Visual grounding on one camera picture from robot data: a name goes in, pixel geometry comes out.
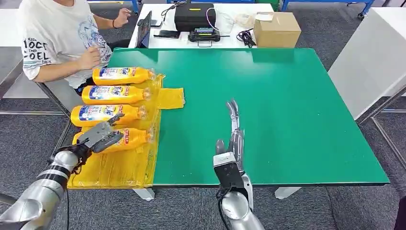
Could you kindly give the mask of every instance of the gray carpet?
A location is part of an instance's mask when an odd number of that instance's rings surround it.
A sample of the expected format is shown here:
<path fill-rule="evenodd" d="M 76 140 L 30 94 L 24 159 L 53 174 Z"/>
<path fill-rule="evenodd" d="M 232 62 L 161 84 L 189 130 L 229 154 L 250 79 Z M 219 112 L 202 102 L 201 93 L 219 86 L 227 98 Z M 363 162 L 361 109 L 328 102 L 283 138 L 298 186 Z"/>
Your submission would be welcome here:
<path fill-rule="evenodd" d="M 120 4 L 91 5 L 94 13 L 107 18 L 114 18 L 120 7 Z M 302 29 L 298 47 L 314 48 L 328 69 L 359 25 L 356 15 L 362 7 L 363 4 L 346 7 L 344 3 L 290 3 L 288 11 L 295 14 Z M 135 22 L 136 17 L 132 16 L 123 29 L 101 33 L 108 42 L 127 39 Z M 393 107 L 406 108 L 406 100 L 400 100 Z M 49 100 L 8 99 L 0 101 L 2 109 L 49 111 L 55 110 L 55 106 Z M 406 117 L 386 114 L 380 115 L 379 120 L 405 152 Z M 66 122 L 60 116 L 0 116 L 0 192 L 12 196 L 21 194 L 43 169 Z M 255 213 L 266 229 L 393 228 L 397 202 L 406 195 L 406 173 L 371 121 L 361 130 L 392 184 L 329 187 L 328 190 L 308 187 L 285 200 L 274 198 L 276 188 L 255 188 Z M 72 127 L 64 144 L 68 144 L 76 132 Z M 70 229 L 225 229 L 217 213 L 216 189 L 156 189 L 155 192 L 156 199 L 147 202 L 132 190 L 70 190 Z M 6 208 L 0 205 L 0 213 Z M 64 199 L 51 229 L 65 229 L 66 208 Z"/>

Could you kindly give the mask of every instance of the cardboard box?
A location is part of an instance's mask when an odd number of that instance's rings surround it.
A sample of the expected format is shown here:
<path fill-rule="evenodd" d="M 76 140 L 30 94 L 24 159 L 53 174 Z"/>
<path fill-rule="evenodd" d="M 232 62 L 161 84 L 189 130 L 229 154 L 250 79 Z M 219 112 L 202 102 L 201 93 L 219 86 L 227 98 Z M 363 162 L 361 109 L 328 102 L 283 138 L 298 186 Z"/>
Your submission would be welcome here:
<path fill-rule="evenodd" d="M 258 14 L 261 14 L 261 17 L 257 15 L 254 24 L 257 47 L 294 48 L 301 30 L 293 13 L 268 12 Z"/>

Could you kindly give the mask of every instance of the blue table frame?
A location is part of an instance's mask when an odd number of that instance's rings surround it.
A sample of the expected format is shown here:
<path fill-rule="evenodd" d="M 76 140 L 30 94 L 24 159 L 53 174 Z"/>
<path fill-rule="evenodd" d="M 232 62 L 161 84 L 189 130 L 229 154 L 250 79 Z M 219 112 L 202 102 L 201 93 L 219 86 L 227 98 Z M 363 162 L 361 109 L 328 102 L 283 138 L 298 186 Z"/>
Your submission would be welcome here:
<path fill-rule="evenodd" d="M 174 0 L 166 0 L 166 3 L 171 4 Z M 193 2 L 210 2 L 210 3 L 255 3 L 255 0 L 192 0 Z"/>
<path fill-rule="evenodd" d="M 344 2 L 347 3 L 347 6 L 352 3 L 365 3 L 365 8 L 358 14 L 359 19 L 363 19 L 364 15 L 368 13 L 369 8 L 372 6 L 374 0 L 284 0 L 281 11 L 286 11 L 289 2 Z"/>

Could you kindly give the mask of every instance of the green tabletop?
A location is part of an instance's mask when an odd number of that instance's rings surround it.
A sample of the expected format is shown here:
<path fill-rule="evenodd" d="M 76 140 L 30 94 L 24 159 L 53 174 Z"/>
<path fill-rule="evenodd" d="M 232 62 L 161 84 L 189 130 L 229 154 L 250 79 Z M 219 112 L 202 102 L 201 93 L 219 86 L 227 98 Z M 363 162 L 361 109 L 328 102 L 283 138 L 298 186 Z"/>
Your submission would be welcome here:
<path fill-rule="evenodd" d="M 226 101 L 245 130 L 253 184 L 385 184 L 389 180 L 312 49 L 119 49 L 109 67 L 141 66 L 184 88 L 163 110 L 154 185 L 214 185 L 216 140 L 228 143 Z"/>

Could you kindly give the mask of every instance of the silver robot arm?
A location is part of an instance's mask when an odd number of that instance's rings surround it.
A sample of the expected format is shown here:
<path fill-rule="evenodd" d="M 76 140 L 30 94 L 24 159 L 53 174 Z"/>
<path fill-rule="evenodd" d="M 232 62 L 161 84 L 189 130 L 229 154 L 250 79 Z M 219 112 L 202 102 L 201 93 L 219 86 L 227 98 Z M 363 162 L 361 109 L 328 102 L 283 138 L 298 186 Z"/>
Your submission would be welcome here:
<path fill-rule="evenodd" d="M 244 132 L 239 126 L 238 105 L 234 99 L 226 105 L 231 117 L 230 142 L 226 150 L 224 142 L 218 140 L 213 156 L 214 171 L 220 181 L 217 193 L 219 212 L 227 229 L 265 230 L 252 212 L 254 197 L 251 181 L 243 168 Z"/>
<path fill-rule="evenodd" d="M 123 137 L 112 129 L 121 116 L 118 114 L 91 128 L 78 138 L 77 145 L 56 151 L 36 181 L 0 216 L 0 230 L 48 229 L 70 175 L 86 163 L 92 152 L 100 152 Z"/>

